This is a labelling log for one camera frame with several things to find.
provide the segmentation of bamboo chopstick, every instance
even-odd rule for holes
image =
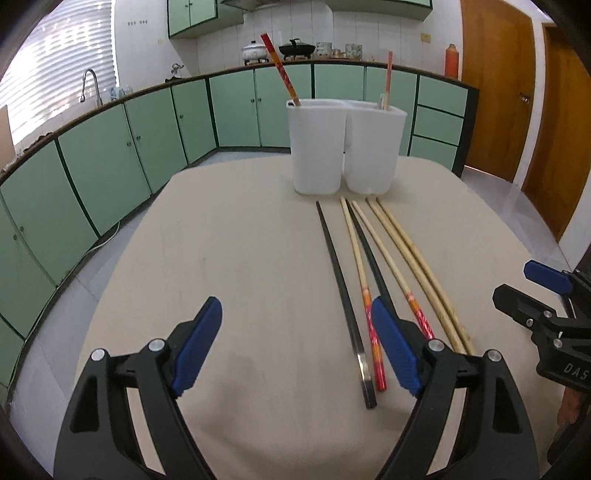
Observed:
[[[357,214],[359,215],[359,217],[361,218],[361,220],[365,224],[367,230],[369,231],[370,235],[374,239],[375,244],[378,246],[379,250],[382,252],[382,255],[384,256],[386,263],[388,264],[390,270],[392,271],[392,273],[394,275],[394,278],[396,279],[396,282],[398,282],[398,285],[400,286],[402,293],[404,293],[404,297],[406,298],[408,305],[410,306],[410,309],[413,311],[413,314],[414,314],[415,318],[417,319],[418,326],[421,329],[421,331],[423,332],[423,335],[425,337],[427,337],[427,339],[434,338],[433,331],[431,330],[431,326],[429,325],[429,322],[425,318],[425,314],[423,313],[423,310],[419,306],[417,299],[414,297],[413,291],[408,286],[408,283],[404,279],[402,272],[400,271],[400,269],[396,265],[396,262],[394,262],[394,259],[392,258],[392,256],[388,252],[388,250],[386,249],[386,246],[381,241],[381,239],[378,236],[378,233],[375,231],[374,227],[371,225],[371,223],[369,223],[369,220],[365,216],[361,207],[354,200],[351,201],[351,204],[353,205],[355,212],[357,212]]]
[[[439,322],[445,331],[447,338],[449,339],[450,343],[452,344],[452,348],[458,353],[466,353],[466,348],[462,342],[462,339],[456,330],[451,318],[446,312],[445,307],[441,303],[441,300],[437,296],[435,289],[427,279],[424,271],[419,267],[417,260],[413,257],[412,253],[402,241],[398,232],[394,229],[394,227],[388,222],[388,218],[379,207],[379,205],[374,200],[366,200],[369,207],[372,209],[375,216],[378,218],[386,232],[388,233],[389,237],[392,239],[396,247],[398,248],[399,252],[401,253],[402,257],[404,258],[405,262],[410,267],[411,271],[413,272],[415,278],[417,279],[419,285],[427,295],[429,302],[431,303],[433,310],[435,310],[435,314],[437,318],[439,318]]]
[[[388,386],[386,384],[386,372],[384,370],[384,359],[382,358],[382,347],[379,344],[378,333],[375,331],[374,323],[371,319],[371,294],[369,292],[368,279],[365,275],[365,267],[361,259],[361,252],[359,251],[359,244],[353,228],[351,215],[345,202],[345,198],[340,198],[340,205],[343,208],[345,222],[349,230],[349,238],[351,239],[351,246],[353,247],[353,254],[355,256],[355,263],[357,265],[357,272],[359,273],[359,284],[361,285],[361,296],[363,297],[363,306],[365,307],[365,319],[368,322],[369,340],[371,341],[371,353],[374,360],[374,374],[376,387],[379,392],[385,391]]]
[[[435,292],[439,296],[441,303],[443,303],[443,306],[444,306],[450,320],[452,321],[452,323],[457,331],[457,334],[459,335],[460,339],[462,340],[462,344],[464,345],[466,352],[469,355],[476,355],[476,348],[474,347],[474,344],[472,343],[470,336],[467,334],[464,326],[460,323],[460,320],[457,317],[456,311],[452,307],[451,301],[449,300],[448,296],[446,295],[445,291],[443,290],[443,287],[439,283],[439,280],[437,279],[437,277],[432,272],[431,268],[429,267],[429,265],[427,264],[427,262],[425,261],[425,259],[421,255],[421,252],[418,250],[418,248],[413,243],[413,241],[408,236],[408,234],[404,231],[404,229],[402,228],[400,223],[398,223],[398,221],[394,218],[394,215],[382,203],[382,201],[379,198],[376,198],[376,202],[379,205],[379,207],[381,207],[382,211],[386,214],[386,217],[388,217],[388,220],[390,221],[392,226],[396,229],[397,233],[400,235],[400,238],[404,241],[404,243],[406,244],[406,246],[408,247],[408,249],[412,253],[413,257],[416,259],[419,266],[423,269],[423,272],[424,272],[425,276],[428,278],[429,282],[431,282],[431,285],[433,285],[433,288],[435,289]]]
[[[349,329],[353,353],[355,354],[357,364],[361,371],[361,390],[363,391],[365,407],[369,410],[377,406],[378,402],[375,398],[374,383],[371,380],[371,373],[369,372],[367,357],[365,356],[365,349],[363,348],[363,341],[361,340],[361,334],[359,333],[359,327],[357,326],[357,320],[355,319],[355,312],[353,311],[351,298],[347,291],[345,277],[340,268],[339,259],[336,256],[335,245],[330,237],[329,227],[326,224],[324,214],[322,213],[320,202],[316,202],[316,209],[318,210],[318,216],[320,217],[320,223],[322,224],[326,248],[329,250],[330,262],[332,263],[333,271],[335,272],[335,279],[339,288],[340,301],[342,302],[343,310],[345,311],[345,320],[347,321],[347,327]]]

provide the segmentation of cup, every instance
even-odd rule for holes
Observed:
[[[348,106],[343,100],[287,102],[294,188],[304,195],[330,195],[340,188]]]
[[[373,102],[346,100],[345,180],[362,195],[386,193],[394,179],[407,113]]]

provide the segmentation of bottle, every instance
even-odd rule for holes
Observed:
[[[445,76],[457,79],[459,74],[460,53],[456,50],[456,46],[450,43],[445,51]]]

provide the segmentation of person's hand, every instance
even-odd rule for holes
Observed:
[[[571,388],[564,389],[564,396],[562,397],[562,405],[558,411],[558,425],[562,426],[565,423],[574,423],[579,418],[581,405],[583,403],[583,394]]]

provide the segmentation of cabinet door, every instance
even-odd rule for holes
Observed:
[[[209,80],[220,147],[259,147],[252,70]]]
[[[4,385],[10,383],[22,344],[23,341],[18,335],[0,319],[0,382]]]
[[[363,67],[314,65],[315,98],[363,100]]]
[[[216,0],[187,0],[191,12],[191,25],[217,18]]]
[[[2,202],[0,252],[0,313],[21,335],[27,336],[55,286],[20,240]]]
[[[367,102],[378,102],[379,96],[384,92],[386,83],[386,70],[377,67],[368,67],[365,98]],[[417,95],[417,74],[409,72],[392,71],[390,82],[390,105],[400,108],[407,113],[402,141],[400,142],[400,155],[408,155],[410,131],[413,127],[414,102]]]
[[[58,142],[82,203],[101,235],[149,198],[123,105],[76,125]]]
[[[168,0],[168,34],[174,35],[190,26],[189,0]]]
[[[27,245],[60,283],[97,236],[76,200],[55,142],[21,165],[0,191]]]
[[[300,98],[312,97],[310,65],[288,65],[285,71]],[[287,123],[286,101],[290,96],[277,69],[255,70],[258,119],[263,147],[289,147],[290,129]]]
[[[170,89],[125,102],[131,134],[152,192],[187,166]]]
[[[205,80],[173,87],[178,126],[189,163],[216,148]]]

